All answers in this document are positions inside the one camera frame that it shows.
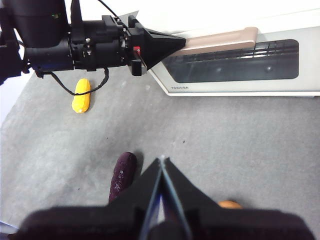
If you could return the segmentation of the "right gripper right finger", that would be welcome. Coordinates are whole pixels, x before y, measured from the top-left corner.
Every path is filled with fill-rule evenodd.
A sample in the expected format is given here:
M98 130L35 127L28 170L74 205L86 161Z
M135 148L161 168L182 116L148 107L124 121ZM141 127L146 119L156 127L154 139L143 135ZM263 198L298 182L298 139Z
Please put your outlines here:
M313 240L305 221L293 213L254 208L223 208L204 194L171 162L163 176L178 217L194 240Z

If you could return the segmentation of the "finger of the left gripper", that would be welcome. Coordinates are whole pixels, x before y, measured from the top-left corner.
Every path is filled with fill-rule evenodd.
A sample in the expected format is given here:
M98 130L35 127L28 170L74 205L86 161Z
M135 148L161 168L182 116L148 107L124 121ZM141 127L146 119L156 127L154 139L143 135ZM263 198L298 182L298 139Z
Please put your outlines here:
M183 37L167 34L151 29L146 29L150 35L150 43L172 50L180 50L186 45L186 39Z
M163 59L177 52L185 46L185 41L159 41L146 45L146 67L150 70Z

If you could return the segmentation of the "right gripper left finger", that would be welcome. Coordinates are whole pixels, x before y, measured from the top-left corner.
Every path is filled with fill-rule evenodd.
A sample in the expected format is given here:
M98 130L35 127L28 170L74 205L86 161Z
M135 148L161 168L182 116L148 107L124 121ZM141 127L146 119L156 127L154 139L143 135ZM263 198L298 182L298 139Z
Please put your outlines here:
M146 230L161 178L157 158L106 206L59 206L34 211L20 225L17 240L138 239Z

